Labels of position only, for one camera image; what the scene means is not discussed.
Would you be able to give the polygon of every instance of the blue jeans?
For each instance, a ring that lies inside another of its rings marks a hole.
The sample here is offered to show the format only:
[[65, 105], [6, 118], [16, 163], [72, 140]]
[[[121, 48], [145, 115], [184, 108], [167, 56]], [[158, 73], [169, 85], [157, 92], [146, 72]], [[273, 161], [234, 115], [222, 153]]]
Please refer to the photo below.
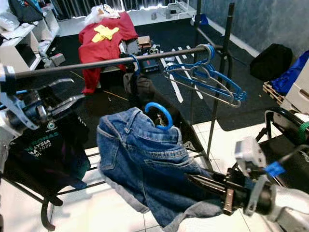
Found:
[[217, 196], [191, 183], [185, 174], [209, 173], [182, 147], [177, 127], [163, 131], [138, 108], [104, 116], [98, 126], [99, 169], [134, 209], [151, 210], [166, 232], [188, 217], [222, 213]]

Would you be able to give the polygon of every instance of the green cable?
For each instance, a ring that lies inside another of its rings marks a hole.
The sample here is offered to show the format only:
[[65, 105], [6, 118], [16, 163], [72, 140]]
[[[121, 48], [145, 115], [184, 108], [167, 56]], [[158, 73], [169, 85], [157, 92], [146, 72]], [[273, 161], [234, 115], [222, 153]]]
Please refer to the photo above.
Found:
[[300, 138], [301, 143], [306, 141], [305, 130], [309, 127], [309, 122], [304, 122], [298, 129], [298, 137]]

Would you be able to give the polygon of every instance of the white tape line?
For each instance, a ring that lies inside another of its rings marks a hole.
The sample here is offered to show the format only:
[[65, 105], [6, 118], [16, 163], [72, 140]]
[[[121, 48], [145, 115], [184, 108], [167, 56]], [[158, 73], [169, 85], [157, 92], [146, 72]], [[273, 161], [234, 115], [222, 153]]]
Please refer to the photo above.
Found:
[[[181, 51], [182, 48], [181, 48], [181, 47], [178, 47], [178, 50]], [[187, 56], [186, 56], [186, 55], [183, 55], [183, 58], [184, 58], [184, 59], [187, 59]]]
[[[190, 46], [187, 46], [186, 48], [191, 49]], [[192, 53], [191, 55], [192, 55], [192, 57], [194, 57], [194, 53]]]
[[[164, 68], [167, 67], [167, 64], [166, 64], [166, 62], [165, 62], [165, 60], [164, 60], [163, 58], [161, 58], [160, 61], [161, 61], [161, 63], [163, 64]], [[175, 80], [174, 77], [173, 77], [173, 75], [169, 75], [169, 78], [170, 78], [171, 80]], [[172, 86], [173, 86], [173, 88], [174, 88], [174, 90], [175, 90], [176, 97], [177, 97], [178, 101], [179, 101], [180, 103], [182, 103], [182, 102], [183, 102], [183, 97], [182, 97], [182, 95], [181, 95], [181, 93], [180, 93], [180, 90], [179, 90], [179, 88], [178, 88], [177, 83], [174, 82], [174, 81], [170, 81], [170, 82], [172, 83]]]
[[[180, 60], [179, 56], [175, 56], [175, 58], [176, 58], [176, 60], [178, 61], [179, 64], [182, 64], [182, 61]], [[192, 79], [191, 79], [191, 76], [190, 76], [189, 73], [188, 73], [188, 71], [184, 71], [184, 73], [187, 75], [187, 77], [188, 77], [190, 80], [192, 80]], [[199, 96], [199, 98], [203, 99], [203, 95], [202, 95], [200, 92], [197, 91], [197, 95]]]

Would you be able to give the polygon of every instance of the black backpack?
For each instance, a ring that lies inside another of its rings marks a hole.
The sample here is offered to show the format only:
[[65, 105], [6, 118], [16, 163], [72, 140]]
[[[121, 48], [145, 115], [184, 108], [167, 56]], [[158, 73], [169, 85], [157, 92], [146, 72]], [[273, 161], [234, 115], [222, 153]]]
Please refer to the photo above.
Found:
[[250, 64], [250, 74], [262, 81], [277, 79], [288, 70], [292, 51], [281, 44], [273, 43]]
[[32, 0], [9, 0], [12, 13], [21, 23], [33, 23], [43, 19], [43, 13]]

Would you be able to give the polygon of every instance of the wooden pallet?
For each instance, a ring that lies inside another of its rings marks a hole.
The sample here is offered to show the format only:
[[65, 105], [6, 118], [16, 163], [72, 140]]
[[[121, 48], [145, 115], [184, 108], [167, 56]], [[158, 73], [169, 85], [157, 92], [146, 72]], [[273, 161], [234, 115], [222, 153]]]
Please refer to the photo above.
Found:
[[265, 93], [268, 93], [269, 96], [272, 99], [275, 99], [276, 102], [278, 103], [278, 105], [281, 105], [283, 100], [284, 100], [284, 96], [280, 95], [279, 93], [276, 92], [276, 90], [271, 86], [270, 82], [264, 82], [263, 84], [263, 91]]

